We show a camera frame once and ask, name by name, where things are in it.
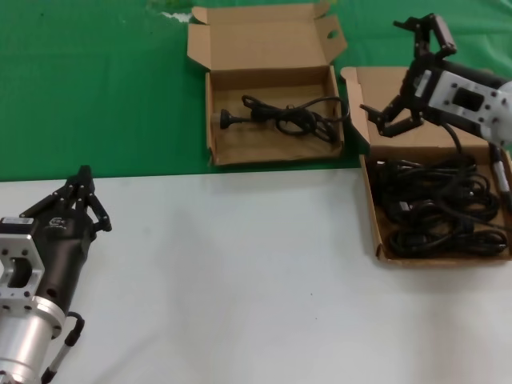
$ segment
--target box lid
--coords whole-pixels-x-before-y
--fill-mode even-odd
[[[342,77],[346,81],[349,96],[350,115],[352,124],[361,137],[370,144],[372,150],[382,148],[452,148],[454,142],[441,126],[425,122],[415,128],[394,138],[386,138],[378,134],[375,124],[366,118],[366,112],[359,106],[366,104],[377,110],[383,110],[398,94],[402,80],[406,75],[405,67],[345,67]],[[404,110],[397,120],[406,118],[410,113]],[[485,140],[454,128],[463,147],[485,147]]]
[[[328,2],[203,8],[189,24],[190,58],[211,70],[304,68],[330,64],[346,48]]]

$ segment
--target power cord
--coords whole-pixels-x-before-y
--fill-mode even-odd
[[[83,327],[86,324],[86,321],[82,318],[82,316],[76,312],[68,312],[67,316],[68,318],[76,318],[77,321],[74,324],[74,328],[68,333],[66,340],[64,340],[64,344],[62,344],[62,347],[57,356],[48,366],[48,368],[46,368],[45,373],[42,374],[41,384],[48,384],[54,379],[62,361],[67,356],[70,349],[77,343],[78,339],[80,338],[80,334],[83,331]]]
[[[328,101],[339,102],[342,105],[342,116],[340,118],[324,118],[320,114],[307,109],[313,104]],[[336,144],[340,142],[340,134],[334,124],[345,121],[350,115],[348,103],[336,96],[316,98],[301,106],[287,106],[286,108],[277,108],[276,106],[265,104],[248,95],[242,96],[242,102],[244,106],[250,109],[250,118],[238,118],[232,116],[228,110],[221,110],[221,129],[225,130],[234,123],[263,123],[268,120],[275,120],[275,127],[284,134],[290,136],[312,134],[324,142]],[[296,128],[289,128],[288,122],[295,124]]]
[[[427,258],[445,252],[492,257],[508,247],[503,232],[474,230],[476,223],[506,230],[489,222],[496,217],[500,201],[447,127],[458,150],[454,156],[429,166],[378,162],[370,174],[375,204],[401,227],[387,239],[399,257]]]

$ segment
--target cardboard box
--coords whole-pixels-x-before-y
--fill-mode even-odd
[[[405,259],[397,257],[386,246],[388,234],[397,227],[386,218],[380,207],[374,205],[366,162],[394,158],[428,163],[436,162],[455,152],[453,140],[440,126],[425,122],[423,126],[405,134],[394,138],[385,138],[378,134],[375,124],[367,120],[366,112],[359,107],[361,104],[372,106],[378,110],[386,107],[398,94],[406,70],[407,68],[401,67],[347,67],[342,69],[342,77],[346,80],[349,95],[352,124],[370,145],[369,157],[361,156],[360,160],[366,184],[375,256],[382,262],[399,266],[471,266],[510,260],[512,258],[510,233],[507,234],[509,248],[494,258],[479,258],[469,255],[467,258],[454,258],[453,255],[440,254],[435,258]],[[407,110],[403,111],[397,119],[406,117],[408,113]],[[493,193],[497,194],[497,183],[490,166],[488,143],[457,128],[454,130],[461,141],[463,150],[475,156],[478,171],[488,177]],[[510,156],[505,151],[503,151],[503,158],[506,176],[512,185]],[[509,213],[500,210],[492,222],[509,226],[512,220]],[[475,226],[476,230],[483,228],[480,225]]]
[[[194,7],[202,24],[189,24],[188,56],[206,74],[206,137],[216,165],[335,158],[343,140],[331,145],[307,135],[291,137],[268,126],[243,123],[220,130],[214,113],[227,109],[249,117],[248,94],[273,106],[299,106],[314,98],[338,96],[330,63],[346,48],[338,18],[325,16],[328,2],[289,6]],[[341,116],[339,103],[310,108]]]

